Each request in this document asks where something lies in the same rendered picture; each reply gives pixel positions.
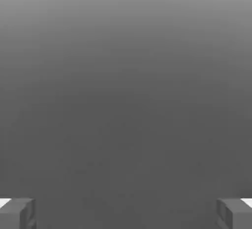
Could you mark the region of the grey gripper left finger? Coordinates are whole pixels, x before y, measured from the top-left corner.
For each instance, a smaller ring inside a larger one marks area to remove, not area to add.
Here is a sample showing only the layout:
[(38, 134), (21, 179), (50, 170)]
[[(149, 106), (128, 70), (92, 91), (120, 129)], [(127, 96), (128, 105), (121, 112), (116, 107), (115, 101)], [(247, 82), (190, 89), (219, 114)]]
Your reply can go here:
[(0, 198), (0, 229), (37, 229), (36, 199)]

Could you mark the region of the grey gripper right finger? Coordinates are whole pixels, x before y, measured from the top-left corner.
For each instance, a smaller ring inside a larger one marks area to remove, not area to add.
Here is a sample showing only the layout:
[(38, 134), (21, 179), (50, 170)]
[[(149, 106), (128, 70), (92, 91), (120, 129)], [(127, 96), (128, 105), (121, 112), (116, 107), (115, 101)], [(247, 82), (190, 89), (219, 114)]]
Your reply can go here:
[(219, 229), (252, 229), (252, 198), (217, 199)]

